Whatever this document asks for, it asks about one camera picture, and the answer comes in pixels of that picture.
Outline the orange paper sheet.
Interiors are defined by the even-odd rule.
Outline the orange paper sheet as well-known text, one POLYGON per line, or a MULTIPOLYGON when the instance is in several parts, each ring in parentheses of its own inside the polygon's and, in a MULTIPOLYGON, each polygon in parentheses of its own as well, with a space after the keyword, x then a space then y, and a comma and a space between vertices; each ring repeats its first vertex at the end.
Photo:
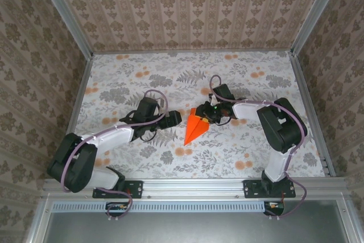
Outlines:
POLYGON ((209 130, 209 121, 196 115, 196 108, 192 108, 187 118, 184 145, 191 143, 193 140, 203 135, 209 130))

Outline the floral patterned table cover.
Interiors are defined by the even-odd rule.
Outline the floral patterned table cover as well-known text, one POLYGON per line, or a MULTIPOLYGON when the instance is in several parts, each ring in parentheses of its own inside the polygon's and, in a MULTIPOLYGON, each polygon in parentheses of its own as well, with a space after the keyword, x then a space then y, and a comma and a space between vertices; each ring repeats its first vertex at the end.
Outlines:
POLYGON ((96 167, 129 179, 259 177, 272 148, 254 120, 222 120, 184 145, 187 118, 210 86, 226 84, 236 98, 287 98, 304 122, 307 114, 287 52, 202 52, 96 55, 75 133, 96 133, 136 109, 144 94, 164 93, 182 122, 98 154, 96 167))

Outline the black connector box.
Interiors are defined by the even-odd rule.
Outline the black connector box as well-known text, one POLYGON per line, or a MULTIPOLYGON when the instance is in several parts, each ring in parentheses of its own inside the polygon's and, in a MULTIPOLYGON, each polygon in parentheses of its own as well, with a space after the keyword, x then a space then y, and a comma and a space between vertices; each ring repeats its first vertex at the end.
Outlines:
POLYGON ((281 216, 284 212, 284 203, 282 201, 265 201, 264 214, 266 216, 281 216))
POLYGON ((130 202, 106 203, 105 210, 109 219, 119 219, 130 210, 130 202))

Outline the grey metal panel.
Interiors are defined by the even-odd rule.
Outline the grey metal panel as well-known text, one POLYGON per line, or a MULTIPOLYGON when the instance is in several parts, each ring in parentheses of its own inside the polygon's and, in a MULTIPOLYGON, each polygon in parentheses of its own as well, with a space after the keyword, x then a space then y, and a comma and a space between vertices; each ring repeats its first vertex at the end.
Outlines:
POLYGON ((291 215, 262 213, 52 214, 44 243, 349 243, 334 202, 306 201, 291 215))

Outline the aluminium frame bar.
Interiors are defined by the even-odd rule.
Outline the aluminium frame bar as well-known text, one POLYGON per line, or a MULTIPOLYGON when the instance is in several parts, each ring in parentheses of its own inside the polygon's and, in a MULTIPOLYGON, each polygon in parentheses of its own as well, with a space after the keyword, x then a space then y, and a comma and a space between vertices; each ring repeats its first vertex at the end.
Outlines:
POLYGON ((300 66, 297 55, 294 55, 292 52, 288 51, 289 59, 292 65, 293 72, 295 74, 297 86, 299 88, 301 98, 305 107, 305 111, 307 114, 307 119, 310 124, 311 132, 313 135, 313 139, 315 140, 316 147, 318 149, 318 154, 320 156, 320 161, 324 170, 325 176, 335 177, 336 172, 333 167, 332 160, 329 155, 329 151, 327 145, 325 143, 325 139, 323 133, 321 131, 321 127, 319 124, 319 120, 317 118, 313 102, 311 96, 309 94, 309 90, 307 87, 307 83, 304 78, 304 74, 302 68, 300 66))
POLYGON ((81 105, 82 105, 82 100, 84 98, 84 94, 85 94, 87 83, 88 83, 88 80, 90 77, 92 65, 93 65, 93 57, 91 56, 91 58, 88 59, 86 62, 85 70, 84 70, 84 73, 83 73, 83 76, 82 76, 82 79, 80 82, 80 86, 78 89, 77 97, 76 97, 75 104, 74 104, 74 107, 72 110, 72 114, 71 114, 71 118, 70 118, 70 121, 68 124, 66 134, 74 132, 74 130, 76 128, 78 116, 80 114, 80 109, 81 109, 81 105))
POLYGON ((93 55, 150 54, 150 53, 202 53, 202 52, 291 52, 290 48, 227 48, 227 49, 183 49, 183 50, 140 50, 140 51, 94 51, 93 55))

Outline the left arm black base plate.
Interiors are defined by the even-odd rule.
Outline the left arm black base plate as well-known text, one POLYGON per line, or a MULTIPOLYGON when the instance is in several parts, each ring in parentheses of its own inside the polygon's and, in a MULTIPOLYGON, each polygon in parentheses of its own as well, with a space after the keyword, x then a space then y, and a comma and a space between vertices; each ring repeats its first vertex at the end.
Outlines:
POLYGON ((140 199, 142 197, 143 192, 143 181, 142 180, 124 180, 122 182, 118 182, 112 189, 102 191, 98 188, 93 190, 92 197, 94 199, 120 199, 127 198, 125 195, 121 195, 117 192, 125 192, 129 194, 133 199, 140 199))

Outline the long aluminium mounting rail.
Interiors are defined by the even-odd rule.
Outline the long aluminium mounting rail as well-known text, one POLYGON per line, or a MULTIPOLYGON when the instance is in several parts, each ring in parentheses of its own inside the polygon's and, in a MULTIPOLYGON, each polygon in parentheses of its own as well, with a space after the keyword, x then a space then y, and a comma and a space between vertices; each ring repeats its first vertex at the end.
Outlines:
MULTIPOLYGON (((141 179, 141 200, 233 200, 247 199, 243 190, 244 180, 253 179, 141 179)), ((307 200, 346 199, 350 196, 343 178, 296 178, 293 182, 296 197, 307 200)), ((268 200, 280 198, 252 198, 268 200)))

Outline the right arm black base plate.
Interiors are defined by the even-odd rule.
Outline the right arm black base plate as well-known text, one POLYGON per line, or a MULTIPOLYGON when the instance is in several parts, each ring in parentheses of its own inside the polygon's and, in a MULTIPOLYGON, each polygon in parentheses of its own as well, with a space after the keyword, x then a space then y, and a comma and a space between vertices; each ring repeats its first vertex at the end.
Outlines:
POLYGON ((271 183, 265 180, 244 180, 245 198, 293 198, 296 197, 295 187, 290 180, 284 179, 271 183))

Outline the aluminium frame post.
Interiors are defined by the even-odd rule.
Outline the aluminium frame post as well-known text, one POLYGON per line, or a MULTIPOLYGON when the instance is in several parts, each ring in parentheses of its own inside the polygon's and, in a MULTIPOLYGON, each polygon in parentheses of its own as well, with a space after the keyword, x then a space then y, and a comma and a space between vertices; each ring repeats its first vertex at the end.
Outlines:
POLYGON ((62 20, 64 21, 67 29, 71 33, 79 49, 81 50, 85 60, 88 62, 92 60, 93 50, 86 36, 81 30, 80 24, 77 22, 76 17, 73 15, 71 8, 67 4, 66 0, 51 0, 53 5, 56 7, 62 20))
POLYGON ((313 31, 314 26, 318 22, 320 16, 322 16, 328 2, 329 0, 315 0, 313 2, 311 9, 291 46, 293 56, 298 55, 302 50, 305 42, 313 31))

